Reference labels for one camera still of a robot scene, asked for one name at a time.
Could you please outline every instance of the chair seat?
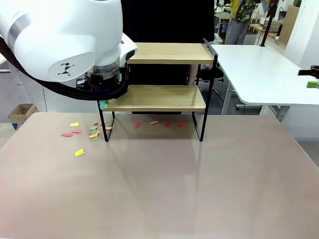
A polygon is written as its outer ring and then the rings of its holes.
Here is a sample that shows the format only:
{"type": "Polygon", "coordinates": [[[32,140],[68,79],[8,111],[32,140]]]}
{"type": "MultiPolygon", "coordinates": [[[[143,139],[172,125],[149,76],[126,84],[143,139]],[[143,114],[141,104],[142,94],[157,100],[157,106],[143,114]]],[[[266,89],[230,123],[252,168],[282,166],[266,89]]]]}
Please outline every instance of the chair seat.
{"type": "Polygon", "coordinates": [[[197,77],[202,78],[203,80],[218,79],[224,77],[224,73],[218,68],[215,68],[215,72],[213,69],[201,70],[197,73],[197,77]]]}

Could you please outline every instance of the lower shelf board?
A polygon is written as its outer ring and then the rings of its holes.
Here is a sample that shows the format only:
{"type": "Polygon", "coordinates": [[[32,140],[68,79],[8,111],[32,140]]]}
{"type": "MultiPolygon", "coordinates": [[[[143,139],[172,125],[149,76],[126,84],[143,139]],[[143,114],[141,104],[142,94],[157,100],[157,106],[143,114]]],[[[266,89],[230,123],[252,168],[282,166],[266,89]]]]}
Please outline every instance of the lower shelf board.
{"type": "Polygon", "coordinates": [[[203,112],[205,102],[198,86],[130,85],[128,92],[111,100],[105,112],[203,112]]]}

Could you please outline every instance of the gray pants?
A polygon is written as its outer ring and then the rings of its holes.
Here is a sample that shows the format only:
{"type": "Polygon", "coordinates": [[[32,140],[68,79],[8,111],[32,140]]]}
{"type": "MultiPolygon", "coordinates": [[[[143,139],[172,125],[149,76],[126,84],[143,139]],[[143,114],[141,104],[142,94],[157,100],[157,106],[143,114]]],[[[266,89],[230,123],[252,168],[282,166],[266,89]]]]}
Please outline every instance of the gray pants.
{"type": "Polygon", "coordinates": [[[245,40],[249,22],[236,22],[230,19],[226,33],[225,45],[242,45],[245,40]]]}

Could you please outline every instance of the yellow paper piece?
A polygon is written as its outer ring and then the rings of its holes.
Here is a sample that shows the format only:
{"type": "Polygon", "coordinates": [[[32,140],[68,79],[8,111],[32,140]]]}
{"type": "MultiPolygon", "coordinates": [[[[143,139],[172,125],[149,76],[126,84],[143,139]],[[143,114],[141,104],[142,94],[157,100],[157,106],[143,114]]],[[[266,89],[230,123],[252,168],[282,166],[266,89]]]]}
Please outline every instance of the yellow paper piece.
{"type": "Polygon", "coordinates": [[[82,154],[85,154],[83,149],[80,149],[79,151],[75,152],[75,156],[80,156],[82,154]]]}
{"type": "Polygon", "coordinates": [[[79,124],[79,122],[77,122],[77,123],[71,123],[70,124],[70,127],[75,127],[75,126],[79,126],[80,124],[79,124]]]}
{"type": "Polygon", "coordinates": [[[93,135],[90,135],[89,137],[90,137],[90,138],[95,138],[95,137],[97,137],[98,135],[99,135],[99,131],[98,131],[97,133],[93,134],[93,135]]]}

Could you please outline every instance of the black chair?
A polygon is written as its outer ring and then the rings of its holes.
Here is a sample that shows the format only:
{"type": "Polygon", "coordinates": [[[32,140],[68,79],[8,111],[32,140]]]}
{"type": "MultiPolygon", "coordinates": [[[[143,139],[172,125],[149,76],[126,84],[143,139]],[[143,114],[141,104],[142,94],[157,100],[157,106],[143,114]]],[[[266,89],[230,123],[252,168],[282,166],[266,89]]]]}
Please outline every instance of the black chair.
{"type": "MultiPolygon", "coordinates": [[[[219,64],[217,64],[217,68],[216,68],[215,72],[213,72],[213,69],[198,71],[197,76],[196,76],[196,84],[198,85],[199,81],[209,82],[212,79],[213,79],[214,82],[215,81],[224,82],[224,73],[218,67],[219,67],[219,64]]],[[[213,91],[217,94],[217,96],[223,102],[225,102],[225,99],[216,91],[214,86],[213,86],[213,91]]]]}

